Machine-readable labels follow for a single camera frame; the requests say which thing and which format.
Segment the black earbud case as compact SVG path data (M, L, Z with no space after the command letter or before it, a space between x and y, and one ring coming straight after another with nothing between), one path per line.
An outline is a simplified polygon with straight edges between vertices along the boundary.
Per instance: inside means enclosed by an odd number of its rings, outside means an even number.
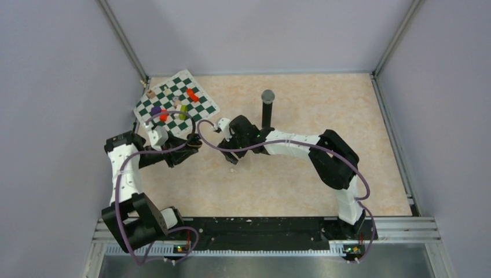
M186 145L191 148L199 149L203 143L201 137L196 133L191 133L187 135Z

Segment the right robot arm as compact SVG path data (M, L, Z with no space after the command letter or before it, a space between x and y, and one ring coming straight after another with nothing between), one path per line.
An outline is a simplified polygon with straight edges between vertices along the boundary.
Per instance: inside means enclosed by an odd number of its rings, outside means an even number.
M333 130L320 135L286 133L273 127L258 129L245 116L220 118L213 129L224 138L218 144L228 162L237 164L248 151L285 155L310 161L320 180L332 188L338 204L339 230L356 238L363 230L365 210L358 204L358 155Z

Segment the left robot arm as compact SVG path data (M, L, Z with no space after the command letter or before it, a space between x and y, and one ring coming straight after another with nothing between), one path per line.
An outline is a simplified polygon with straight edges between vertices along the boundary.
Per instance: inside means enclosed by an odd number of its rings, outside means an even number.
M167 133L165 139L163 153L145 145L145 138L133 131L111 137L105 143L112 165L113 190L101 216L125 253L167 235L179 239L185 234L186 225L178 209L170 206L160 210L143 192L139 170L159 162L173 168L198 153L202 142L196 133L188 134L186 139Z

